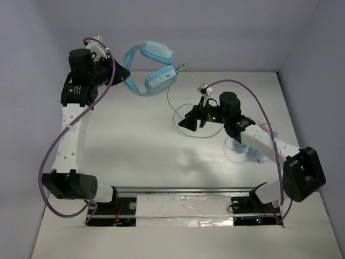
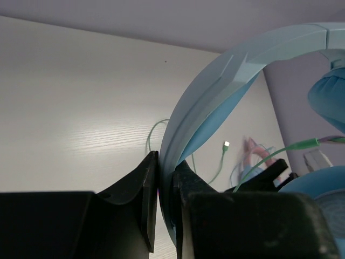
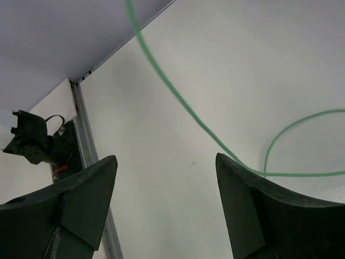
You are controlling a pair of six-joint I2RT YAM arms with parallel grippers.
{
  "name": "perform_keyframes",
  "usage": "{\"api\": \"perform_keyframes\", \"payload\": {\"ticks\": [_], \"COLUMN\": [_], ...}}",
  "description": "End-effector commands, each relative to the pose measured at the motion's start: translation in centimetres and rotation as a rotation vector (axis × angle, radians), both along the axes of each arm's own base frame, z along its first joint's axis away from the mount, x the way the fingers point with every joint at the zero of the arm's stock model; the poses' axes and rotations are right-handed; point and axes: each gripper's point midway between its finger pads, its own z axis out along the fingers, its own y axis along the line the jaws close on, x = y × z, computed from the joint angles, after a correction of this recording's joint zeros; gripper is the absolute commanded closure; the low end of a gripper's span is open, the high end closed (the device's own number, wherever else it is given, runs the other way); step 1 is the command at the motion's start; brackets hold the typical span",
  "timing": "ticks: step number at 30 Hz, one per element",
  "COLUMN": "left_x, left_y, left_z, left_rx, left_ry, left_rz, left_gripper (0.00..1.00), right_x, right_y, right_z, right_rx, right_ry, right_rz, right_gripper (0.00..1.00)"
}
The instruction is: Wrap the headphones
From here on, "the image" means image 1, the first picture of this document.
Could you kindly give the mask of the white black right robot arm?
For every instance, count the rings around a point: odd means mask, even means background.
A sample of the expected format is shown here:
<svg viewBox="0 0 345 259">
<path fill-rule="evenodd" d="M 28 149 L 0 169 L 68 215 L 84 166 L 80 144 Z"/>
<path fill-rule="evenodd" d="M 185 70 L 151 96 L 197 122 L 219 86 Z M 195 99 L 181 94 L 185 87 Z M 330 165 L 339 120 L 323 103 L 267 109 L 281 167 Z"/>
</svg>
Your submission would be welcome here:
<svg viewBox="0 0 345 259">
<path fill-rule="evenodd" d="M 282 170 L 280 180 L 262 183 L 250 191 L 249 206 L 253 211 L 263 211 L 272 201 L 302 202 L 326 184 L 316 150 L 289 145 L 264 131 L 252 119 L 242 115 L 240 100 L 235 93 L 223 92 L 216 106 L 200 100 L 179 126 L 196 131 L 206 122 L 222 124 L 229 137 L 254 148 Z"/>
</svg>

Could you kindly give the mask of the light blue headphones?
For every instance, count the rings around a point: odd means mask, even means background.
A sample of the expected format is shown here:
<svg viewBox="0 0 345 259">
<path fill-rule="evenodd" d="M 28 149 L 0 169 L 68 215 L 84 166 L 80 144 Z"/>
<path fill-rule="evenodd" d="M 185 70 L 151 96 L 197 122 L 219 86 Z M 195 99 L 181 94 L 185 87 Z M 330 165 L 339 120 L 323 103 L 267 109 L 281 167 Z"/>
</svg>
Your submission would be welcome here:
<svg viewBox="0 0 345 259">
<path fill-rule="evenodd" d="M 137 96 L 151 97 L 166 91 L 177 80 L 177 70 L 174 67 L 174 51 L 162 43 L 144 40 L 134 44 L 125 52 L 122 67 L 132 70 L 135 56 L 141 55 L 142 61 L 149 63 L 149 75 L 143 81 L 143 90 L 131 76 L 124 80 L 127 90 Z"/>
</svg>

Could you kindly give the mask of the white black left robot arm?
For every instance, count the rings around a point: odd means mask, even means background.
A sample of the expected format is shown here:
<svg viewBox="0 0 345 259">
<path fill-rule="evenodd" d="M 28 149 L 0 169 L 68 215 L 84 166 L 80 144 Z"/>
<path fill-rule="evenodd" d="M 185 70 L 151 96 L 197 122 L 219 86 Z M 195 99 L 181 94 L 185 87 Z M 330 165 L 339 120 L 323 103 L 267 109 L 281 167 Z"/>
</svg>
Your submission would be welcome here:
<svg viewBox="0 0 345 259">
<path fill-rule="evenodd" d="M 116 189 L 101 183 L 95 175 L 85 173 L 84 147 L 86 131 L 95 104 L 104 94 L 98 88 L 123 82 L 129 71 L 113 59 L 110 50 L 105 52 L 76 49 L 69 53 L 70 73 L 61 92 L 63 114 L 61 133 L 51 148 L 57 155 L 49 173 L 44 166 L 39 170 L 40 192 L 48 190 L 58 199 L 100 202 L 108 213 L 119 209 Z"/>
</svg>

